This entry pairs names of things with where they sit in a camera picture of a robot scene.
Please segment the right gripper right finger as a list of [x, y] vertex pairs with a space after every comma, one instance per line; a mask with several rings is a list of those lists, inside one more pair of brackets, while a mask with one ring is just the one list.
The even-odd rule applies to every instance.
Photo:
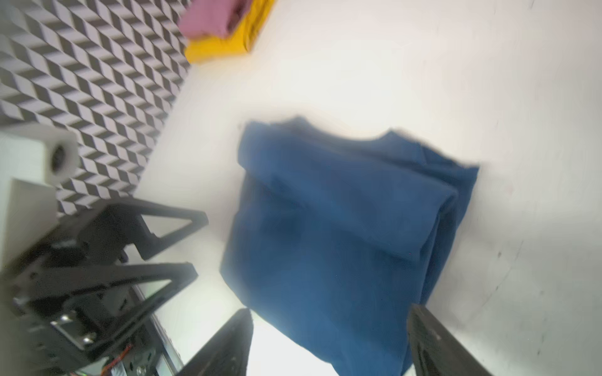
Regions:
[[412, 304], [407, 330], [416, 375], [492, 376], [424, 305]]

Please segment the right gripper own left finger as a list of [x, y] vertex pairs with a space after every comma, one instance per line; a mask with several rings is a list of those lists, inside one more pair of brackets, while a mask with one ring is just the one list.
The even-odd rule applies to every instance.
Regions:
[[177, 376], [246, 376], [253, 330], [251, 311], [238, 310]]

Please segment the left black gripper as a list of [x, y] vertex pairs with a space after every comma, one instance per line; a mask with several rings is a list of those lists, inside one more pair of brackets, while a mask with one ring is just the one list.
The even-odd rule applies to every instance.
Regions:
[[[189, 219], [159, 238], [144, 216]], [[1, 273], [4, 375], [61, 375], [116, 357], [150, 316], [196, 278], [190, 263], [145, 261], [209, 224], [203, 211], [121, 197], [79, 211], [79, 229], [59, 228]]]

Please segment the blue mickey t-shirt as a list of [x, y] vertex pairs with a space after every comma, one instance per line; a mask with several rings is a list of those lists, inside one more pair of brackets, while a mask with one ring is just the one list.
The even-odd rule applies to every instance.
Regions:
[[249, 122], [220, 272], [240, 301], [340, 375], [402, 375], [476, 166], [395, 132], [351, 140], [306, 119]]

